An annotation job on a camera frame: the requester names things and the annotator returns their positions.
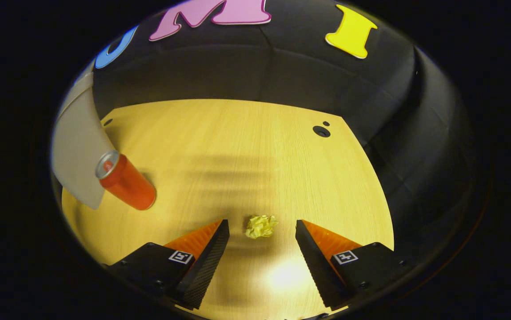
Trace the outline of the wooden desktop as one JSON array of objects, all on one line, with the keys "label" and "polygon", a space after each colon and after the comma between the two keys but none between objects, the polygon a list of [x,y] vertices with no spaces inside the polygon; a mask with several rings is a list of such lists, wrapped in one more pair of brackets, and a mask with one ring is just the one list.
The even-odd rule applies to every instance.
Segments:
[{"label": "wooden desktop", "polygon": [[[297,220],[394,248],[381,183],[339,116],[255,101],[175,100],[115,108],[102,123],[154,184],[156,202],[138,211],[105,193],[91,209],[63,190],[65,218],[104,264],[227,219],[227,247],[193,315],[300,320],[331,313],[296,242]],[[278,220],[274,234],[246,237],[248,219],[262,215]]]}]

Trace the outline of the white desktop garbage bin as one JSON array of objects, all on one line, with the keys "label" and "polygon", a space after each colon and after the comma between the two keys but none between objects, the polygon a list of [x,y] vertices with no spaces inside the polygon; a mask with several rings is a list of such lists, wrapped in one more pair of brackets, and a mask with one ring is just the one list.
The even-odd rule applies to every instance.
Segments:
[{"label": "white desktop garbage bin", "polygon": [[60,106],[51,139],[51,168],[59,183],[78,201],[97,209],[105,189],[96,176],[103,154],[114,149],[93,97],[91,61],[76,78]]}]

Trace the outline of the yellow paper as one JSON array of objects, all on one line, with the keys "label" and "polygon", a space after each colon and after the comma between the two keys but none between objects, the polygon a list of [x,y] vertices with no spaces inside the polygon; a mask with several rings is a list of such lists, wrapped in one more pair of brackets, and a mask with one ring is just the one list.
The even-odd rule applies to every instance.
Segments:
[{"label": "yellow paper", "polygon": [[277,225],[275,216],[252,216],[248,219],[244,235],[250,239],[268,238],[274,234],[274,227]]}]

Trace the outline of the black backdrop cloth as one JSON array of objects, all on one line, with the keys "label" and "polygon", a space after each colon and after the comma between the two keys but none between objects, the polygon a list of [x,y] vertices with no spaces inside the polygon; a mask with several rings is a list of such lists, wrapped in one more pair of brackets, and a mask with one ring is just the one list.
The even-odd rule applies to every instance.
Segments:
[{"label": "black backdrop cloth", "polygon": [[185,0],[99,54],[93,95],[100,117],[181,99],[340,116],[381,182],[398,254],[431,264],[460,237],[477,173],[461,95],[413,40],[342,0]]}]

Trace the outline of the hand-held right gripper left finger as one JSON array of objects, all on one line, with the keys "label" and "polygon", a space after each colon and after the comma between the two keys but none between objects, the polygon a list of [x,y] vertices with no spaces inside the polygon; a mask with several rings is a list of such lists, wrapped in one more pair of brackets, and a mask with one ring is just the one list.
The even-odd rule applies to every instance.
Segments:
[{"label": "hand-held right gripper left finger", "polygon": [[150,296],[199,309],[229,240],[227,219],[164,245],[148,242],[105,269]]}]

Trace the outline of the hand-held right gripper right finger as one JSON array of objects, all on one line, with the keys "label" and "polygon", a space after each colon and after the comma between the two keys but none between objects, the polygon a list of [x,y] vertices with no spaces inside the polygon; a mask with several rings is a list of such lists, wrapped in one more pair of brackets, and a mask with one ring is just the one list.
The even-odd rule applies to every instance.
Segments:
[{"label": "hand-held right gripper right finger", "polygon": [[409,262],[384,244],[360,245],[306,220],[295,239],[327,308],[364,304],[409,272]]}]

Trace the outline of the red pop can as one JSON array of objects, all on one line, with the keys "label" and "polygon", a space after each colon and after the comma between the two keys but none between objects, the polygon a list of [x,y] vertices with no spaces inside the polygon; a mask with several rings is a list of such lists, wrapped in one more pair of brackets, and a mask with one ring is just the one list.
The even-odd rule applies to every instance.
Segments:
[{"label": "red pop can", "polygon": [[105,190],[132,208],[143,211],[156,200],[153,184],[117,150],[102,155],[95,174]]}]

